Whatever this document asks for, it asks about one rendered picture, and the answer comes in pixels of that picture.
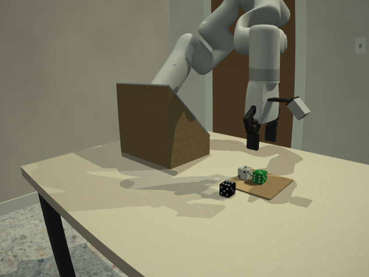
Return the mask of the black die with white pips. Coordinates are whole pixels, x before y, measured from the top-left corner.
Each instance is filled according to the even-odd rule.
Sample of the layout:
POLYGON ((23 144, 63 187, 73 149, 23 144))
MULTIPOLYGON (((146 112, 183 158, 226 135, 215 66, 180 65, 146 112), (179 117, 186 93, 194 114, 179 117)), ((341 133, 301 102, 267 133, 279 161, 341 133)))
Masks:
POLYGON ((224 181, 220 184, 220 195, 230 198, 235 194, 236 183, 231 181, 224 181))

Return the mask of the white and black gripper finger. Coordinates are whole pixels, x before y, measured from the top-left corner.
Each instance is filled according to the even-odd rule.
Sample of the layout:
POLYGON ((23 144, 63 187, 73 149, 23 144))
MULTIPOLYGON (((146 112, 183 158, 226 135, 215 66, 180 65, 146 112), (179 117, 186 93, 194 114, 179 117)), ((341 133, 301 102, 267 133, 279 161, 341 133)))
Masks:
POLYGON ((252 105, 246 115, 243 117, 243 122, 245 124, 245 129, 247 133, 247 149, 259 150, 259 129, 261 124, 258 121, 254 121, 253 116, 256 113, 256 106, 252 105), (254 128, 254 125, 256 127, 254 128))
POLYGON ((270 142, 276 142, 278 119, 268 122, 265 127, 265 140, 270 142))

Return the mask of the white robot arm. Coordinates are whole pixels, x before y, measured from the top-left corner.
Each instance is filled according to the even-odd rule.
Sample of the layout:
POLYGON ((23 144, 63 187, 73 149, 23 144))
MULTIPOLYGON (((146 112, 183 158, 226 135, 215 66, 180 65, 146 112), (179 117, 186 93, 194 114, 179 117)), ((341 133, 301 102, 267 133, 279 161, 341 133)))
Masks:
MULTIPOLYGON (((205 75, 234 48, 241 55, 249 55, 249 80, 279 81, 280 55, 287 49, 287 36, 279 27, 289 19, 290 11, 283 0, 224 0, 198 27, 212 50, 195 35, 182 35, 151 84, 169 85, 177 94, 191 67, 205 75), (238 19, 233 36, 228 29, 238 18, 239 6, 245 14, 238 19)), ((310 113, 299 96, 268 101, 286 103, 297 120, 310 113)))

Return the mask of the green die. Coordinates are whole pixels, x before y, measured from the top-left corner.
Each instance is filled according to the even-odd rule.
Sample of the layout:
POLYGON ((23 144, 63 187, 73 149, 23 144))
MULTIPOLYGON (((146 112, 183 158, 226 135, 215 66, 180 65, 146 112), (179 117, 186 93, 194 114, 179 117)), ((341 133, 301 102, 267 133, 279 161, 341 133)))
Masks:
POLYGON ((267 171, 257 169, 252 174, 252 182, 262 185, 267 181, 267 171))

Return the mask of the tan flat mat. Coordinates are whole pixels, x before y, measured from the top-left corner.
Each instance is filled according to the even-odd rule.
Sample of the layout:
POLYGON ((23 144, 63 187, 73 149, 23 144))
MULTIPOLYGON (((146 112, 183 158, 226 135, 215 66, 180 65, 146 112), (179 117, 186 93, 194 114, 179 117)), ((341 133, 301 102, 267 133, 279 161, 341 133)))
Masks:
POLYGON ((271 200, 294 180, 267 173, 267 181, 262 185, 252 182, 252 177, 243 180, 236 176, 229 181, 236 183, 236 190, 271 200))

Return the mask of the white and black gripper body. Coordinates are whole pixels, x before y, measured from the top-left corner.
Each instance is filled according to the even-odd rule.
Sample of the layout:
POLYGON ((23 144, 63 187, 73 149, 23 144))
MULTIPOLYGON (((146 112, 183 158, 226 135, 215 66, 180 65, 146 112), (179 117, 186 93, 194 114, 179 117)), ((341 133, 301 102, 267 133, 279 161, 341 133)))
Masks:
POLYGON ((268 101, 269 98, 279 98, 278 83, 280 81, 255 81, 249 80, 245 100, 245 115, 252 107, 256 106, 253 116, 259 124, 265 124, 276 120, 279 113, 279 102, 268 101))

